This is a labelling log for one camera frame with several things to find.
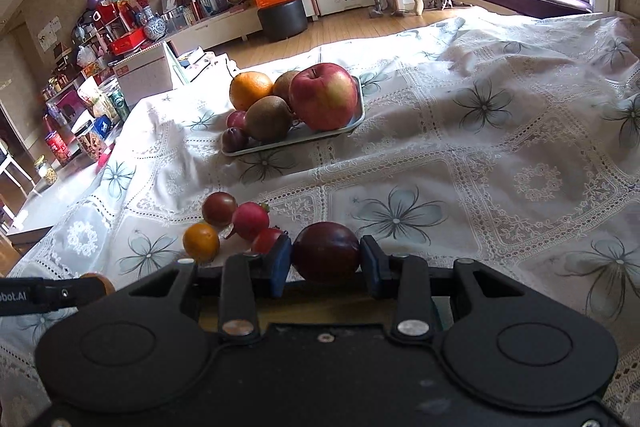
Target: red can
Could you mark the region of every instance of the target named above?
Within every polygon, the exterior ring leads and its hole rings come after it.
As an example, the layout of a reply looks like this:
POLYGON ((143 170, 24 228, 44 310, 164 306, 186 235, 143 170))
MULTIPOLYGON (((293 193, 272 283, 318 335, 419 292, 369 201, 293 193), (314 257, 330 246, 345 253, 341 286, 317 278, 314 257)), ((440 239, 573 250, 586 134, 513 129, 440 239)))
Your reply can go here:
POLYGON ((58 134, 58 131, 53 131, 47 134, 45 138, 47 145, 56 156, 57 160, 60 162, 60 165, 65 165, 71 159, 71 151, 69 147, 66 146, 66 143, 58 134))

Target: sofa leg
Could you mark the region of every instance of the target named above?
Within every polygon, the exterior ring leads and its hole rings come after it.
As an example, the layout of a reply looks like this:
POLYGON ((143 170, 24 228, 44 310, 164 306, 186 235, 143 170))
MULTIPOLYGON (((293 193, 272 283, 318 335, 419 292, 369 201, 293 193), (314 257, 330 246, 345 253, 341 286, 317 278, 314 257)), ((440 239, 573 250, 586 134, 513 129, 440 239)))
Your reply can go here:
POLYGON ((424 1, 423 0, 414 0, 415 1, 415 7, 414 7, 414 12, 416 15, 422 15, 422 12, 424 10, 424 1))

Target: kiwi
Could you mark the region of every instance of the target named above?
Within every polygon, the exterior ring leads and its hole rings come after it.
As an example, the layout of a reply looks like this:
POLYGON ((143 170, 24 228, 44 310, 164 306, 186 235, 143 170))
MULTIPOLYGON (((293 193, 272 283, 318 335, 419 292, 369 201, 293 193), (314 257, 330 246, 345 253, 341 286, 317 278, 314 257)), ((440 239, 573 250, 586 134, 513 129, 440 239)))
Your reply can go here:
POLYGON ((286 73, 282 73, 276 83, 273 84, 273 94, 275 96, 281 97, 287 104, 289 104, 289 86, 293 77, 296 76, 299 71, 287 71, 286 73))
POLYGON ((292 122, 287 102, 279 96, 265 96, 246 112, 244 130, 260 142, 275 142, 287 137, 292 122))

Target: red cherry tomato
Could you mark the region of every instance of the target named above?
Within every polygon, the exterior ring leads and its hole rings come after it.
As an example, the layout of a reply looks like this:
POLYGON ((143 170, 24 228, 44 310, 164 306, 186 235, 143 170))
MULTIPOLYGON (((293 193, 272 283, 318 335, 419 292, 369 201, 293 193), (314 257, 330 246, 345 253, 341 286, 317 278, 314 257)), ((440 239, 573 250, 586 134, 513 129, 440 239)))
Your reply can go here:
POLYGON ((254 253, 269 253, 271 247, 275 245, 278 238, 284 233, 281 229, 264 229, 254 239, 251 244, 251 251, 254 253))

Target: jar of nuts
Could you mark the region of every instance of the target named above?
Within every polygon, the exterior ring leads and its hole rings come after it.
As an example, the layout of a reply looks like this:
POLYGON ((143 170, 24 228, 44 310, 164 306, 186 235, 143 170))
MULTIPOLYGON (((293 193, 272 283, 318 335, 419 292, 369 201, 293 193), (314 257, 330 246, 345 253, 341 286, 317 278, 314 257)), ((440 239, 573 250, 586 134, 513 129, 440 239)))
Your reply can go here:
POLYGON ((53 167, 46 161, 44 156, 40 156, 33 164, 38 172, 38 176, 40 176, 47 185, 53 185, 58 179, 58 174, 53 170, 53 167))

